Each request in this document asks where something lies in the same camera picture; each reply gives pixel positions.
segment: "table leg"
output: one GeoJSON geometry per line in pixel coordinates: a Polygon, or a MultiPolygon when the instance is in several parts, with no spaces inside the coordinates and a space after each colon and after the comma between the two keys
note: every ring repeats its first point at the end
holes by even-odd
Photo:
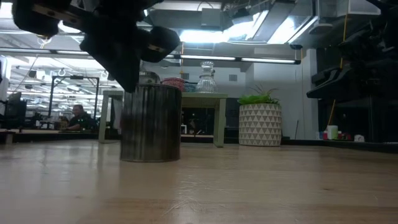
{"type": "Polygon", "coordinates": [[[101,120],[99,121],[98,141],[105,143],[106,117],[108,115],[109,95],[104,94],[101,107],[101,120]]]}
{"type": "Polygon", "coordinates": [[[225,99],[220,99],[220,104],[215,108],[213,143],[216,147],[224,147],[225,102],[225,99]]]}

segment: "person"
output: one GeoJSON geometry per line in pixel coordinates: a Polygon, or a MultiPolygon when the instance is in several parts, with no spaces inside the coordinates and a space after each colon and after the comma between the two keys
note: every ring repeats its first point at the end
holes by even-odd
{"type": "Polygon", "coordinates": [[[82,105],[73,106],[72,113],[75,116],[70,120],[67,130],[79,131],[96,129],[95,120],[84,111],[82,105]]]}

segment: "desk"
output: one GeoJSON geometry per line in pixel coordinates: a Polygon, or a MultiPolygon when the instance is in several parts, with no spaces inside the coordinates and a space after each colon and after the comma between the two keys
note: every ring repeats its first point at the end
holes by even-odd
{"type": "MultiPolygon", "coordinates": [[[[106,116],[108,113],[108,101],[112,96],[123,96],[123,91],[104,91],[101,109],[101,121],[99,122],[99,142],[105,142],[106,116]]],[[[214,137],[216,147],[224,146],[225,128],[225,104],[226,93],[182,93],[182,107],[185,108],[214,108],[214,137]]]]}

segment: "metal cylinder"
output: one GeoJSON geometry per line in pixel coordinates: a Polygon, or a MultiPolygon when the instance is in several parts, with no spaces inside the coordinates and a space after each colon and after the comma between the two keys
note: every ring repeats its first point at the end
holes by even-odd
{"type": "Polygon", "coordinates": [[[120,160],[179,160],[181,103],[181,91],[173,86],[138,84],[134,93],[126,92],[120,160]]]}

